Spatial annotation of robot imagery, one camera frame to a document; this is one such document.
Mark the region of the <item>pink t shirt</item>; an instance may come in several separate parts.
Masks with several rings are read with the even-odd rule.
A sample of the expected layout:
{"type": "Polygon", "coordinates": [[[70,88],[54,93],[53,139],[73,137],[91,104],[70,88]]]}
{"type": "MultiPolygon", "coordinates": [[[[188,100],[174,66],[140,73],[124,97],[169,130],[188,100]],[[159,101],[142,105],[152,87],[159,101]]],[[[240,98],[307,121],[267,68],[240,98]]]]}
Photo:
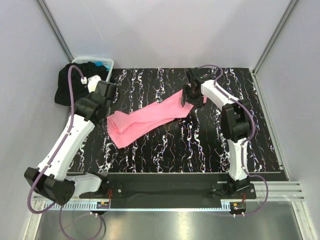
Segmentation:
{"type": "Polygon", "coordinates": [[[162,102],[153,102],[129,114],[115,111],[107,117],[107,132],[117,148],[125,148],[153,129],[175,119],[187,117],[193,104],[181,105],[180,90],[162,102]]]}

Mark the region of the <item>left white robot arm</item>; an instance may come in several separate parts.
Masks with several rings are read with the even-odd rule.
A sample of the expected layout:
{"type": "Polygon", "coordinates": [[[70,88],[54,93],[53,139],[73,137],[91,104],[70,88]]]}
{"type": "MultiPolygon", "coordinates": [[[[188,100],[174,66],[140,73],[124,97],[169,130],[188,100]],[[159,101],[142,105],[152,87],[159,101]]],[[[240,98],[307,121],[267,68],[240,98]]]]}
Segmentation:
{"type": "Polygon", "coordinates": [[[92,193],[103,198],[108,193],[107,179],[99,173],[68,176],[67,171],[85,138],[106,119],[117,85],[97,82],[93,92],[75,102],[75,113],[47,157],[36,168],[24,173],[31,190],[52,202],[65,205],[71,198],[92,193]]]}

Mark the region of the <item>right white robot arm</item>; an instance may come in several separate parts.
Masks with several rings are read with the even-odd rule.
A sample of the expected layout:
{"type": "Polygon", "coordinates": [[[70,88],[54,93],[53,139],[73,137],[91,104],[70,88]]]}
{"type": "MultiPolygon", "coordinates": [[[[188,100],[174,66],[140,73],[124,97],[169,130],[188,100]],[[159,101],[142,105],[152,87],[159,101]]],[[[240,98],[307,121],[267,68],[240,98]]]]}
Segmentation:
{"type": "Polygon", "coordinates": [[[186,71],[189,84],[182,88],[181,106],[193,105],[201,108],[204,98],[212,101],[220,110],[220,129],[228,142],[229,171],[228,180],[221,188],[220,195],[228,194],[239,198],[250,186],[247,167],[248,141],[255,134],[254,120],[250,113],[250,103],[239,99],[224,90],[218,83],[218,78],[210,74],[201,75],[200,68],[189,68],[186,71]]]}

